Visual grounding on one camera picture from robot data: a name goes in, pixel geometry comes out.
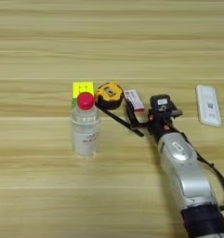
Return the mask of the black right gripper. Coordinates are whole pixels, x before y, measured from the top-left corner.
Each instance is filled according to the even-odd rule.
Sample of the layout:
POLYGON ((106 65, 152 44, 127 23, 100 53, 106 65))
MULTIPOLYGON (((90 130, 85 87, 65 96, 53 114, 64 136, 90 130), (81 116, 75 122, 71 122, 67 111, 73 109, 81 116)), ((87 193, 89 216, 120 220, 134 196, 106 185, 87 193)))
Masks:
POLYGON ((141 123, 135 115, 134 107, 131 101, 127 99, 125 102, 126 113, 133 130, 139 128, 147 129, 148 132, 154 137, 156 142, 158 142, 163 135, 176 131, 176 129, 173 127, 172 118, 181 116, 182 110, 157 112, 153 109, 149 109, 148 120, 144 123, 141 123))

